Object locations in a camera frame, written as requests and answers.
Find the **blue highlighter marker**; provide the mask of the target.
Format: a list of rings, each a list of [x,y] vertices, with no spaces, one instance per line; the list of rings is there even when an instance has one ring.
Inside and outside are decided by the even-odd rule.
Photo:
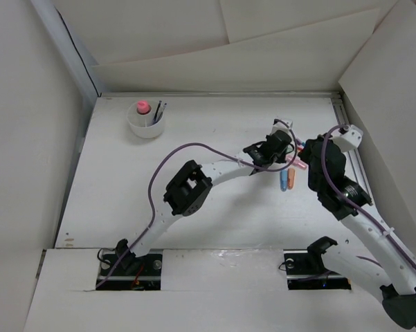
[[[282,192],[288,190],[288,170],[283,169],[280,171],[280,189]]]

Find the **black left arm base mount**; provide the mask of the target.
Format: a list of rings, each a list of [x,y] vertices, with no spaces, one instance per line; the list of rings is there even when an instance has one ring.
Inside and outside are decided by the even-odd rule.
[[[100,262],[96,280],[97,291],[159,291],[163,251],[153,250],[137,258],[128,252],[111,273],[118,256],[128,249],[126,239],[120,240],[115,248],[101,248],[97,253]]]

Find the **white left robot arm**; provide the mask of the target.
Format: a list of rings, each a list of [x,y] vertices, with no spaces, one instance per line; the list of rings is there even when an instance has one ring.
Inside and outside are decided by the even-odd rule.
[[[267,135],[264,141],[252,144],[234,156],[198,142],[176,148],[159,164],[148,185],[151,221],[133,241],[122,239],[117,243],[115,266],[125,274],[135,273],[140,268],[140,257],[149,253],[152,245],[173,223],[198,212],[213,187],[235,178],[270,172],[270,166],[286,162],[289,148],[295,147],[295,143],[292,132],[278,129]],[[204,165],[194,160],[187,161],[165,186],[162,200],[153,202],[152,185],[159,171],[170,157],[186,147],[203,147],[223,159]]]

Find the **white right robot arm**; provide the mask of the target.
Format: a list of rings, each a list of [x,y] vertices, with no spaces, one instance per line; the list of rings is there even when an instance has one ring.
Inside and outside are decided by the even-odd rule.
[[[316,273],[338,273],[369,292],[403,329],[416,328],[416,256],[384,221],[369,194],[345,175],[345,152],[361,136],[318,136],[298,156],[308,166],[308,187],[321,205],[369,250],[364,260],[329,237],[308,246],[306,264]]]

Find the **orange highlighter marker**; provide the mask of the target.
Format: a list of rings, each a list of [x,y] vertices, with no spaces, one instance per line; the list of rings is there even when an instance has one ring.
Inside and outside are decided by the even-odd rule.
[[[295,184],[296,171],[294,168],[289,168],[287,171],[287,188],[292,190]]]

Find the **blue ballpoint pen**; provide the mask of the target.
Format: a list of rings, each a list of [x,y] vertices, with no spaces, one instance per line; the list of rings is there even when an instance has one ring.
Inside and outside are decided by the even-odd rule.
[[[154,117],[153,117],[154,125],[158,123],[161,117],[163,116],[163,112],[165,111],[166,106],[167,106],[167,102],[163,102],[162,100],[159,101],[156,111],[154,113]]]

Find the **pink capped glue bottle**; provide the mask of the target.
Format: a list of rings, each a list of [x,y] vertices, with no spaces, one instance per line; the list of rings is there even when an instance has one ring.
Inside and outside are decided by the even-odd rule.
[[[140,115],[146,115],[151,111],[151,106],[147,100],[139,100],[136,103],[136,111]]]

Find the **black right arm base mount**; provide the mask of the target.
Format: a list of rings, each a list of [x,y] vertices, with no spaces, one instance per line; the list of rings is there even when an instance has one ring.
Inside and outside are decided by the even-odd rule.
[[[322,256],[337,242],[321,237],[306,249],[283,250],[283,261],[278,269],[286,273],[290,291],[352,290],[346,277],[326,269]]]

